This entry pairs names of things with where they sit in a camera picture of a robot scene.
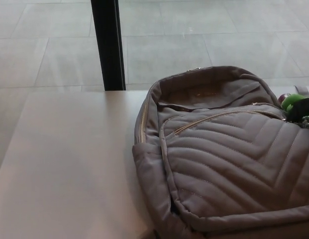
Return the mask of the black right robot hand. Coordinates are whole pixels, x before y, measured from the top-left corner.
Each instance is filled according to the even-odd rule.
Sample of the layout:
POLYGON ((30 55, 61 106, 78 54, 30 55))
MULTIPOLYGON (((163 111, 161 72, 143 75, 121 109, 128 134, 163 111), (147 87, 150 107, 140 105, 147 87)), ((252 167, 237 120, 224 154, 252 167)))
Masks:
POLYGON ((287 121, 293 123, 301 123, 304 117, 309 116, 309 98, 298 100, 287 109, 287 121))

